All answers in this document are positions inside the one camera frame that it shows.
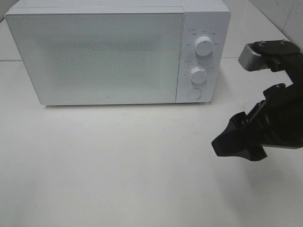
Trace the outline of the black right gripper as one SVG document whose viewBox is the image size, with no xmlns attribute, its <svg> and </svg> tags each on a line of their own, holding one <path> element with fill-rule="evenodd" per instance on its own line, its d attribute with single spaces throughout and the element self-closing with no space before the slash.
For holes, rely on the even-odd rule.
<svg viewBox="0 0 303 227">
<path fill-rule="evenodd" d="M 235 114 L 225 130 L 211 143 L 219 157 L 241 157 L 261 161 L 267 157 L 262 146 L 303 146 L 303 55 L 287 54 L 267 61 L 272 72 L 285 71 L 292 84 L 266 89 L 257 111 Z"/>
</svg>

